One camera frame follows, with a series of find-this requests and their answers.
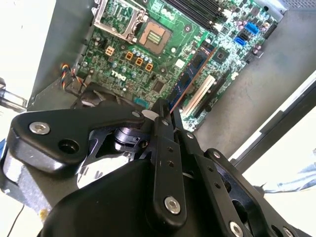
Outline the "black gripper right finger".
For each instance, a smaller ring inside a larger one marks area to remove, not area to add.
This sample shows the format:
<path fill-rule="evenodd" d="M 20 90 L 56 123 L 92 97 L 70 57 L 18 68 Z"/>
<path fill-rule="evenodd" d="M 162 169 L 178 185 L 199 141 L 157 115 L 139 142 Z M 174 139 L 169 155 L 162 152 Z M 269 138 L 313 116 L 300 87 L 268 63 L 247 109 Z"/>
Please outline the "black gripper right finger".
<path fill-rule="evenodd" d="M 203 152 L 196 137 L 183 128 L 180 112 L 173 126 L 184 149 L 184 169 L 193 174 L 199 194 L 194 204 L 209 237 L 303 237 L 287 223 L 217 149 Z"/>

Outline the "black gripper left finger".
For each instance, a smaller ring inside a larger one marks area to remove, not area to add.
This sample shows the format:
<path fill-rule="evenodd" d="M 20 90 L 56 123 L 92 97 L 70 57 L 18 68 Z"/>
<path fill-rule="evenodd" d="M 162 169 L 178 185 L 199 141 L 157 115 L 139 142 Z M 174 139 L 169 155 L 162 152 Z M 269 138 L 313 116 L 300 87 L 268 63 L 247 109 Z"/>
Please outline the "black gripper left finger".
<path fill-rule="evenodd" d="M 149 119 L 113 103 L 19 114 L 7 137 L 8 195 L 50 214 L 63 198 L 82 189 L 79 170 L 97 161 L 102 145 L 135 153 L 135 160 L 151 159 L 157 135 L 174 141 L 170 118 Z"/>

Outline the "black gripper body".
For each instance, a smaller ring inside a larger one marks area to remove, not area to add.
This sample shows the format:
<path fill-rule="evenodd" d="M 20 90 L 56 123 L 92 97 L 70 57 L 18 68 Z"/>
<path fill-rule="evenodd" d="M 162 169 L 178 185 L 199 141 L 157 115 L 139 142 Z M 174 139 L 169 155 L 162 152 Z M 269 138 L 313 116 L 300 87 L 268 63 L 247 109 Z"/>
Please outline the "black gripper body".
<path fill-rule="evenodd" d="M 199 194 L 184 169 L 184 149 L 157 135 L 151 159 L 139 159 L 63 198 L 42 237 L 204 237 Z"/>

